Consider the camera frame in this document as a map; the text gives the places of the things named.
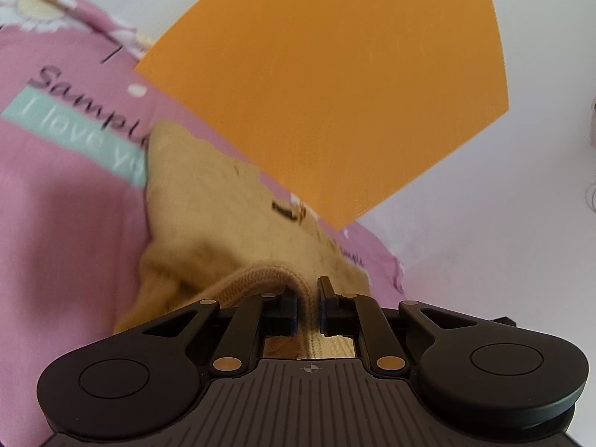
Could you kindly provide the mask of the orange headboard panel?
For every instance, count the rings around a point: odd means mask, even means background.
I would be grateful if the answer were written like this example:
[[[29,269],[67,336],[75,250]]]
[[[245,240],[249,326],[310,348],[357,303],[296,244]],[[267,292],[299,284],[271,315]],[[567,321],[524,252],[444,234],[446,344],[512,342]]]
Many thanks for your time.
[[[492,0],[199,0],[137,70],[336,228],[509,107]]]

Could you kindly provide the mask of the pink printed bed sheet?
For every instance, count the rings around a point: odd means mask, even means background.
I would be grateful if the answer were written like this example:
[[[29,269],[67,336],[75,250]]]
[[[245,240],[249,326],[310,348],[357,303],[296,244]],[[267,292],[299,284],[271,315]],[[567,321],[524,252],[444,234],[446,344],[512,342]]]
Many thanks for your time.
[[[31,434],[47,363],[108,335],[148,239],[146,134],[233,147],[135,72],[127,26],[83,0],[1,0],[1,410]]]

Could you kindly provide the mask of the mustard cable-knit cardigan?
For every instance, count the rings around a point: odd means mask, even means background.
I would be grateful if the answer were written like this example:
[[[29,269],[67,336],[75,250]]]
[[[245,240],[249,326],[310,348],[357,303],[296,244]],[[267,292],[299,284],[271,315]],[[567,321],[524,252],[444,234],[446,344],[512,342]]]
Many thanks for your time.
[[[274,334],[268,357],[351,358],[352,340],[319,329],[317,281],[369,295],[367,275],[302,206],[278,200],[254,165],[231,158],[173,122],[153,127],[148,149],[149,244],[140,289],[116,323],[120,333],[204,300],[237,307],[252,294],[289,286],[299,300],[296,336]]]

